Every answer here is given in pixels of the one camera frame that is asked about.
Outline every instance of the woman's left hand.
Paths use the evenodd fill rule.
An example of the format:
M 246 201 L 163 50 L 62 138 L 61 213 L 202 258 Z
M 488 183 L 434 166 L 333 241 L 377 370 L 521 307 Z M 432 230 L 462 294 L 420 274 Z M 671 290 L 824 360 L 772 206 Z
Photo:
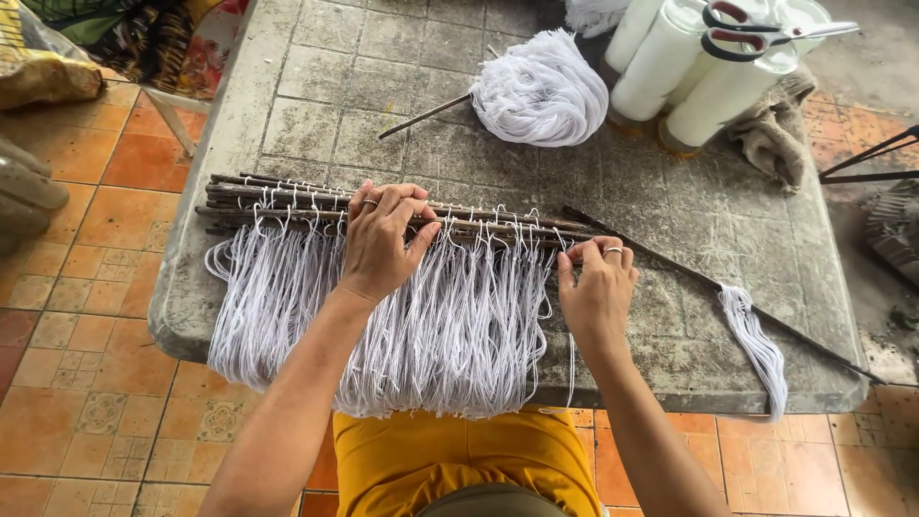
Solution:
M 427 190 L 411 183 L 373 188 L 368 179 L 347 207 L 345 271 L 339 287 L 378 304 L 399 288 L 425 255 L 440 223 L 422 226 L 405 247 L 413 216 L 437 216 L 423 200 Z

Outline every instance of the table surface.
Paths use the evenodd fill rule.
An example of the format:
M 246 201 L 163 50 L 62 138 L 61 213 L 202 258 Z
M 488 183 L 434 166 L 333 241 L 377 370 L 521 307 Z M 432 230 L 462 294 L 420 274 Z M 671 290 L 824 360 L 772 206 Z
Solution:
M 746 287 L 775 316 L 864 364 L 820 187 L 788 195 L 718 141 L 677 160 L 645 137 L 602 128 L 576 147 L 502 142 L 468 105 L 408 131 L 377 134 L 465 93 L 491 45 L 499 53 L 558 26 L 561 2 L 525 0 L 259 0 L 231 58 L 188 176 L 150 311 L 156 343 L 204 362 L 224 285 L 203 267 L 219 242 L 194 214 L 214 173 L 256 171 L 332 186 L 412 181 L 433 199 L 544 214 L 581 207 L 709 276 Z M 636 258 L 629 339 L 669 411 L 757 413 L 766 394 L 732 338 L 717 297 Z M 548 320 L 535 401 L 564 404 L 568 340 Z M 785 354 L 788 412 L 847 411 L 864 379 L 774 329 Z M 578 359 L 573 406 L 602 407 Z

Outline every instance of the brown towel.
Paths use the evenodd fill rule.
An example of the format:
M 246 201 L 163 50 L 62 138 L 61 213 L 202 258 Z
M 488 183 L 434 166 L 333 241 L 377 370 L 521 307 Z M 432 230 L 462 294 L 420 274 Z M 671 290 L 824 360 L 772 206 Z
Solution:
M 797 192 L 810 163 L 801 104 L 817 88 L 807 66 L 786 75 L 728 126 L 728 137 L 743 142 L 743 155 L 756 168 Z

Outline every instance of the yellow pants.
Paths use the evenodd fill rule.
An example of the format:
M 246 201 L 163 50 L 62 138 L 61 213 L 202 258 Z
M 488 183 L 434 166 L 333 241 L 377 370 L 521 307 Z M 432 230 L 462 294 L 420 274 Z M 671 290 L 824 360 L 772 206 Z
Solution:
M 511 483 L 573 517 L 601 515 L 593 473 L 568 411 L 534 408 L 492 419 L 333 416 L 337 517 L 411 517 L 431 501 L 479 483 Z

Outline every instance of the orange floor tile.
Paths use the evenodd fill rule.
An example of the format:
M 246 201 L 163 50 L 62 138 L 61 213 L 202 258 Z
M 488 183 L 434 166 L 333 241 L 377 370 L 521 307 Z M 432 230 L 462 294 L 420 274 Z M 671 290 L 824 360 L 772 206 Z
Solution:
M 191 517 L 258 400 L 153 346 L 145 318 L 189 160 L 136 86 L 107 80 L 97 102 L 5 119 L 71 201 L 0 260 L 0 515 Z M 905 128 L 830 92 L 805 109 L 821 168 Z M 205 117 L 180 118 L 200 138 Z M 919 154 L 889 159 L 915 167 Z M 641 517 L 608 414 L 573 418 L 610 515 Z M 777 425 L 668 418 L 739 514 L 919 517 L 916 390 L 879 387 L 854 413 Z M 335 515 L 330 433 L 291 516 Z

